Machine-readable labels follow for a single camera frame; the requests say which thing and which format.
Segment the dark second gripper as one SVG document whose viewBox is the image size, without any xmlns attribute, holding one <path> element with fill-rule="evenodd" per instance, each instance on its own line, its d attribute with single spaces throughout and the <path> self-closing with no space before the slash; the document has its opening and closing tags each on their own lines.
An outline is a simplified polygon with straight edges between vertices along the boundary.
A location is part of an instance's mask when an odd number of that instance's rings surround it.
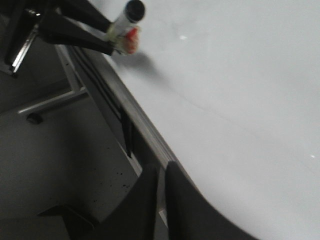
<svg viewBox="0 0 320 240">
<path fill-rule="evenodd" d="M 111 21 L 105 18 L 88 0 L 59 0 L 61 13 L 101 32 L 106 32 Z M 114 48 L 85 31 L 62 15 L 47 11 L 48 0 L 2 0 L 0 20 L 0 71 L 14 76 L 39 35 L 45 42 L 70 45 L 112 55 Z"/>
</svg>

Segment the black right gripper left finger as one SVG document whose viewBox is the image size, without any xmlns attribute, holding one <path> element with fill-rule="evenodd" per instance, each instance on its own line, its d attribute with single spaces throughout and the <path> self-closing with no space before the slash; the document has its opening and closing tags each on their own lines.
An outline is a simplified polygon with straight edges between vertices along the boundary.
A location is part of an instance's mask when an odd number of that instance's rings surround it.
<svg viewBox="0 0 320 240">
<path fill-rule="evenodd" d="M 97 240 L 152 240 L 157 206 L 158 172 L 143 167 L 130 192 L 96 229 Z"/>
</svg>

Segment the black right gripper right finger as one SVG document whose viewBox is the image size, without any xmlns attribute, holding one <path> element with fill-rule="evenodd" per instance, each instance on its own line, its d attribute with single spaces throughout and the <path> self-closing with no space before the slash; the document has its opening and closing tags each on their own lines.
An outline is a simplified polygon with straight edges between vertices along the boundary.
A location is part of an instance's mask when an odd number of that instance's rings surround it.
<svg viewBox="0 0 320 240">
<path fill-rule="evenodd" d="M 165 170 L 165 201 L 170 240 L 255 239 L 212 207 L 174 161 Z"/>
</svg>

